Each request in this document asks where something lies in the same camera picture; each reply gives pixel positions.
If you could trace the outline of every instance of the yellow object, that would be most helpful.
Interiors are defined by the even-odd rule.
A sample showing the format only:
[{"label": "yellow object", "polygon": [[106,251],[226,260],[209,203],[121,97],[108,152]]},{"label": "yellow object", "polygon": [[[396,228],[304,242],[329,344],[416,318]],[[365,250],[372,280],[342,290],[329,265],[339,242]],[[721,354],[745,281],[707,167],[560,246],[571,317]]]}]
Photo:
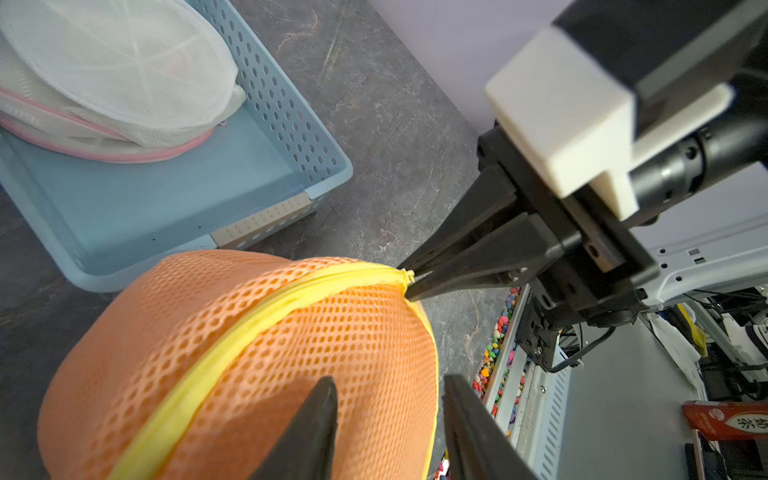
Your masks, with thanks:
[{"label": "yellow object", "polygon": [[688,309],[681,303],[677,304],[677,309],[683,314],[685,320],[690,327],[690,336],[694,339],[694,347],[696,351],[703,358],[707,358],[709,353],[707,351],[707,334],[691,319],[693,312],[688,312]]},{"label": "yellow object", "polygon": [[[425,478],[438,369],[429,321],[404,297],[412,280],[348,259],[168,257],[51,382],[38,424],[51,478],[247,478],[325,375],[339,392],[333,477],[373,461]],[[434,381],[419,382],[414,362]]]}]

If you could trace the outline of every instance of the black cable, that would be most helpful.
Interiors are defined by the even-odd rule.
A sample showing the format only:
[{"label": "black cable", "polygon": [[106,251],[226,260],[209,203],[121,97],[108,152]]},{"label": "black cable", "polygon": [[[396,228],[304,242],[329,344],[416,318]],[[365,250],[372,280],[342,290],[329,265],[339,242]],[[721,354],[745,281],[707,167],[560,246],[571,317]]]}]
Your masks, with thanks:
[{"label": "black cable", "polygon": [[616,327],[612,326],[611,328],[608,329],[608,331],[606,333],[603,334],[602,337],[600,337],[599,339],[597,339],[594,342],[590,343],[589,345],[587,345],[583,349],[579,350],[573,356],[569,356],[566,360],[563,360],[562,362],[560,362],[556,366],[553,366],[550,369],[548,369],[545,366],[541,366],[542,369],[544,369],[544,371],[548,372],[548,373],[557,373],[557,372],[561,371],[562,369],[564,369],[565,367],[573,365],[582,356],[587,355],[587,353],[589,353],[590,350],[592,350],[594,347],[596,347],[596,346],[600,345],[601,343],[603,343],[609,336],[613,335],[613,332],[615,332],[615,331],[616,331]]},{"label": "black cable", "polygon": [[683,293],[683,295],[687,296],[688,298],[690,298],[694,302],[698,303],[699,305],[701,305],[705,309],[714,310],[715,312],[717,312],[718,315],[723,313],[723,312],[720,311],[719,308],[717,308],[717,305],[715,303],[705,303],[705,302],[702,302],[701,300],[695,299],[692,296],[688,295],[687,293]]},{"label": "black cable", "polygon": [[765,297],[758,295],[757,293],[751,294],[751,293],[721,293],[721,292],[710,292],[709,290],[702,290],[698,288],[694,288],[691,290],[692,292],[701,292],[701,293],[709,293],[710,295],[728,295],[728,296],[735,296],[736,298],[743,298],[743,299],[749,299],[749,300],[765,300]]}]

